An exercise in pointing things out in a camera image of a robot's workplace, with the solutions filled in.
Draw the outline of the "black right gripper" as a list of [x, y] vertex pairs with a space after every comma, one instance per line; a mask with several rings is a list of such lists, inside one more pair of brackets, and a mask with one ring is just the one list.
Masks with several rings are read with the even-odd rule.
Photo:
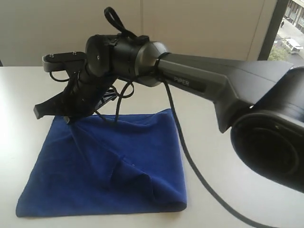
[[72, 78], [63, 94], [57, 94], [36, 104], [34, 114], [37, 119], [44, 116], [64, 116], [68, 124], [91, 116], [99, 108], [116, 99], [116, 92], [111, 86], [117, 79], [118, 76], [112, 74], [98, 77], [84, 68]]

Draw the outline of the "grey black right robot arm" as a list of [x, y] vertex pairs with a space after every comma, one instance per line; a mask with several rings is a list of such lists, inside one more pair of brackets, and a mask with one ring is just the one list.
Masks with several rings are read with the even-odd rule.
[[174, 54], [147, 36], [94, 35], [85, 52], [43, 57], [46, 72], [66, 71], [65, 89], [34, 106], [36, 117], [69, 120], [103, 106], [120, 79], [154, 87], [167, 83], [214, 104], [219, 131], [257, 174], [304, 190], [304, 69], [284, 61], [241, 61]]

